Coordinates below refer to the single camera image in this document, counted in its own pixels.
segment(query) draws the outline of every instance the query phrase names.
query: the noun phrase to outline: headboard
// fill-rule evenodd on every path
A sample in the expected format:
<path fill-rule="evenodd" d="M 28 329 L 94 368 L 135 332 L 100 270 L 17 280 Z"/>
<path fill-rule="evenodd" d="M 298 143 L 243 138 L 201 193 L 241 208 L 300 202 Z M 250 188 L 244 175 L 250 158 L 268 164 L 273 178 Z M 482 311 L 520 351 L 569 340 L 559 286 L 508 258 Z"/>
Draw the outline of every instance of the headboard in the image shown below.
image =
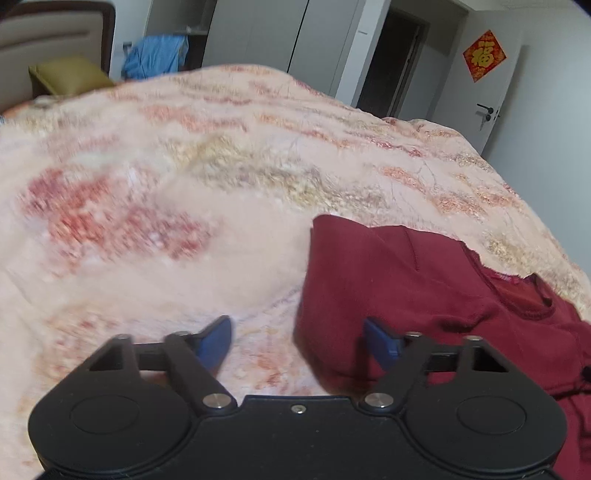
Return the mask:
<path fill-rule="evenodd" d="M 115 7 L 108 2 L 17 5 L 0 21 L 0 112 L 34 97 L 29 65 L 79 54 L 109 73 L 114 30 Z"/>

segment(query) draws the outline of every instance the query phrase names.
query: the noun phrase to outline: blue clothing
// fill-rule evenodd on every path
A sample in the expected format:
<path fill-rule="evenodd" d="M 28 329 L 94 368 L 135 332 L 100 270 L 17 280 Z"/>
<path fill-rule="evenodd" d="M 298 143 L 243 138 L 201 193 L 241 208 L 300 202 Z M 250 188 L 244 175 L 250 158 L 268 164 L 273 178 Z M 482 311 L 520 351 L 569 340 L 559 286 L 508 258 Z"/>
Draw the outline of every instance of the blue clothing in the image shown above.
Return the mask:
<path fill-rule="evenodd" d="M 186 35 L 144 37 L 127 55 L 121 75 L 125 79 L 142 80 L 178 72 L 188 50 Z"/>

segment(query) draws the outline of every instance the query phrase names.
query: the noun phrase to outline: black circular cap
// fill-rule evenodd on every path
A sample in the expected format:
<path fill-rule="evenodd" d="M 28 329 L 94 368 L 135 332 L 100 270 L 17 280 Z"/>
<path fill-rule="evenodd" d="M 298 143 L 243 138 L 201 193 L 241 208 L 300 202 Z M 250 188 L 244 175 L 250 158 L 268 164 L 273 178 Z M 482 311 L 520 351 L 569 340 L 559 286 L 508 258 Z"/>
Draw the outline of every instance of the black circular cap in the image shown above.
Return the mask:
<path fill-rule="evenodd" d="M 503 397 L 475 397 L 457 408 L 462 425 L 477 433 L 505 435 L 525 424 L 525 411 L 517 403 Z"/>
<path fill-rule="evenodd" d="M 60 385 L 33 409 L 29 438 L 43 465 L 75 476 L 135 475 L 187 436 L 191 414 L 173 390 L 146 382 Z"/>
<path fill-rule="evenodd" d="M 108 434 L 131 427 L 139 406 L 120 395 L 100 395 L 82 400 L 72 410 L 72 422 L 86 433 Z"/>
<path fill-rule="evenodd" d="M 422 388 L 408 402 L 408 430 L 429 454 L 479 475 L 515 475 L 553 461 L 566 419 L 551 397 L 520 378 L 504 387 L 468 380 Z"/>

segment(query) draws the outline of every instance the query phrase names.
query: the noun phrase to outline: olive green pillow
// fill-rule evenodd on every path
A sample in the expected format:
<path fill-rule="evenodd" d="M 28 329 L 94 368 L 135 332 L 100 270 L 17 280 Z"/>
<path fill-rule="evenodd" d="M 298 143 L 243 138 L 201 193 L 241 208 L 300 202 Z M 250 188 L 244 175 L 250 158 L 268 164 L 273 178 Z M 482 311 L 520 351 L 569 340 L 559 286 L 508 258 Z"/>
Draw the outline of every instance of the olive green pillow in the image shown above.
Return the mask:
<path fill-rule="evenodd" d="M 52 95 L 79 95 L 115 84 L 84 57 L 63 57 L 29 67 L 29 73 Z"/>

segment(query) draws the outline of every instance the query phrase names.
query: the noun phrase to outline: doorway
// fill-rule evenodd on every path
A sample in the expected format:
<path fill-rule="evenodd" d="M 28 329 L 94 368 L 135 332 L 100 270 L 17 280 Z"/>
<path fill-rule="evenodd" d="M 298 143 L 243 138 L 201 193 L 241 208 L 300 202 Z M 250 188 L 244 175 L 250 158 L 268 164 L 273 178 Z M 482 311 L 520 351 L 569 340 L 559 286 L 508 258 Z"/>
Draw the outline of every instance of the doorway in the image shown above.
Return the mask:
<path fill-rule="evenodd" d="M 357 108 L 378 118 L 396 114 L 426 29 L 427 24 L 388 10 Z"/>

